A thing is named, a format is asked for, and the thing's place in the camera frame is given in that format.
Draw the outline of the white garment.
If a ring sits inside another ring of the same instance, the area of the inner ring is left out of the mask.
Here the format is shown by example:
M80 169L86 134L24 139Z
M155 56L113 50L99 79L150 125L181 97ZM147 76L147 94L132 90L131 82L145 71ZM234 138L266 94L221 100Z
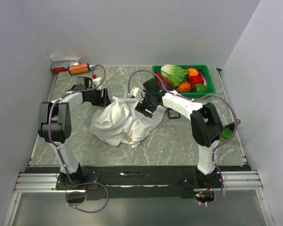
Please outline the white garment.
M135 110L137 104L133 98L112 97L110 105L94 113L89 131L111 146L124 143L136 148L161 123L166 110L158 106L152 118L148 118Z

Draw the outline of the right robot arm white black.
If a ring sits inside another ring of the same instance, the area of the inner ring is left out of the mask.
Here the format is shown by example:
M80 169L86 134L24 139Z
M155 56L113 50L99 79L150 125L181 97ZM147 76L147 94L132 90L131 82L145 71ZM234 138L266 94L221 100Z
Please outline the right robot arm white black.
M199 147L199 160L193 186L208 187L216 178L216 157L223 125L212 103L202 104L186 99L175 90L163 89L154 78L143 83L144 89L133 88L129 96L138 100L136 111L152 118L158 106L171 109L191 122L192 136Z

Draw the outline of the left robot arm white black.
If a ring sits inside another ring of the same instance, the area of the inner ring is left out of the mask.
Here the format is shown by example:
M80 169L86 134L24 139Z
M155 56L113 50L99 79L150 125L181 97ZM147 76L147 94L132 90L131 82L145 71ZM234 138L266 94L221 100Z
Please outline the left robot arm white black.
M103 82L102 77L78 77L77 83L64 96L40 103L38 135L49 143L56 154L60 164L58 181L73 189L81 188L84 178L70 142L71 110L85 102L92 106L108 106L110 99L107 89L101 87Z

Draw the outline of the gold brooch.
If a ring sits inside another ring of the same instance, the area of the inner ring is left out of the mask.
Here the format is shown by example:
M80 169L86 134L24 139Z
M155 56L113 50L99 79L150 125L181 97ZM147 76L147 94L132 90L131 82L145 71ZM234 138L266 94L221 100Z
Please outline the gold brooch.
M132 142L132 139L129 136L126 136L125 139L128 143Z

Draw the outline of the toy red chili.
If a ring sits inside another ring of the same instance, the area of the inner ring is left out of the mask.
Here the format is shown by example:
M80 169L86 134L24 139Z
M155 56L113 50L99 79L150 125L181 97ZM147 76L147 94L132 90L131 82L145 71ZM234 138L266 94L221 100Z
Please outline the toy red chili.
M158 71L155 71L155 74L156 74L156 76L157 76L159 86L160 86L160 87L165 86L165 80L164 80L164 78L162 77L162 75L161 75Z

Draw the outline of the orange cylinder tool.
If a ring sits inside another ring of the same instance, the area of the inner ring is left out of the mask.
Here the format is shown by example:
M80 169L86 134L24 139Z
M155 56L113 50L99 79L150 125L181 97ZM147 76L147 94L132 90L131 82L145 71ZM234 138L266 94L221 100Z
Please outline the orange cylinder tool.
M78 75L82 73L88 73L91 71L93 65L90 65L89 63L85 64L77 64L77 65L71 65L68 67L68 72L70 75Z

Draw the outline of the toy orange bell pepper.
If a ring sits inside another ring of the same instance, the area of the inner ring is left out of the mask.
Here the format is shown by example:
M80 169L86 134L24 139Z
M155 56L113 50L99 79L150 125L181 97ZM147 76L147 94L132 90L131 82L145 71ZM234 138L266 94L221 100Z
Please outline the toy orange bell pepper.
M189 93L191 91L191 85L188 82L183 82L177 87L179 93Z

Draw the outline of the toy red bell pepper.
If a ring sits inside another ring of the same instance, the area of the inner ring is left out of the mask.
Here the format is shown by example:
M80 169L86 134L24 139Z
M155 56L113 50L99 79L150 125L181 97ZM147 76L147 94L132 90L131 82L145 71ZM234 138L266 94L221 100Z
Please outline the toy red bell pepper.
M190 85L191 88L195 87L196 84L203 84L204 80L201 76L191 76L188 79L188 83Z

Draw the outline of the red white carton box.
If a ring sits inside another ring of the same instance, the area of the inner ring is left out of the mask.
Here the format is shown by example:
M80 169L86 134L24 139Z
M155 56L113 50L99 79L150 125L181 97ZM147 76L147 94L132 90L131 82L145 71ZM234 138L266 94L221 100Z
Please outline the red white carton box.
M66 72L69 66L79 64L80 59L77 57L62 57L51 59L51 71L53 73Z

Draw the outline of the toy green bell pepper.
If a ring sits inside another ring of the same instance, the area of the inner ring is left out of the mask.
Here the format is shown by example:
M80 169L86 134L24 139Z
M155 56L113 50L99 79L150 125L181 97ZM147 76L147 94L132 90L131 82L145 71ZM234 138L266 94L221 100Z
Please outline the toy green bell pepper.
M202 83L197 83L195 86L191 89L191 92L194 93L207 93L209 92L209 89L206 85Z

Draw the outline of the toy orange fruit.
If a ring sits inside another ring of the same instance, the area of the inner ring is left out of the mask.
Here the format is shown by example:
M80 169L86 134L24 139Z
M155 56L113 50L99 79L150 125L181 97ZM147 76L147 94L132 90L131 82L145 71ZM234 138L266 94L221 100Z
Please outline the toy orange fruit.
M199 75L199 72L197 69L195 68L188 68L188 75L187 75L187 78L190 78L190 77L193 77L193 76L198 76Z

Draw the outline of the toy purple eggplant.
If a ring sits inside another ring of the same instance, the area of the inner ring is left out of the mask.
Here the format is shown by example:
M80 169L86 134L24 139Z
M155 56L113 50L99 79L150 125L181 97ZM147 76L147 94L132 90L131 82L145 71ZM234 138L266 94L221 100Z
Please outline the toy purple eggplant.
M198 73L199 73L199 76L203 79L203 84L205 86L207 86L208 85L208 81L207 81L207 78L206 78L204 72L202 70L198 70Z

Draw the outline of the green glass bottle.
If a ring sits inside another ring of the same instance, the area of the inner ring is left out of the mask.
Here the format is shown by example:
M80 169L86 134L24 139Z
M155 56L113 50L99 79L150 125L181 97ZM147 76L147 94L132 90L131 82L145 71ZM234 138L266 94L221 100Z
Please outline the green glass bottle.
M219 140L222 141L222 142L228 140L232 136L234 128L235 128L234 122L231 122L231 123L225 125L224 130L223 130Z

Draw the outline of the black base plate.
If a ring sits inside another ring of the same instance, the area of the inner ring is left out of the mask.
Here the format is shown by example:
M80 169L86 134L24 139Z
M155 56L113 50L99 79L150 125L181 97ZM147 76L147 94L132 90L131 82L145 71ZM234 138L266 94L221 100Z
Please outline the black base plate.
M72 188L75 190L74 196L83 196L87 200L157 197L193 199L196 191L208 193L224 188L223 171L251 171L248 165L221 166L212 184L193 186L190 181L195 176L195 166L85 166L81 169L83 184ZM59 177L57 167L31 167L24 173L56 173ZM71 187L60 183L57 188Z

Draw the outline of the aluminium rail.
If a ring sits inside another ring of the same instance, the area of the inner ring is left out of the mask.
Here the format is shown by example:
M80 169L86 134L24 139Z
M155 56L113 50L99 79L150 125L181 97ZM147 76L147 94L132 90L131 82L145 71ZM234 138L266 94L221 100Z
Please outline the aluminium rail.
M223 171L224 190L262 190L263 185L256 171ZM15 193L50 193L50 192L74 192L70 188L57 188L58 174L42 173L30 174L20 173L18 175Z

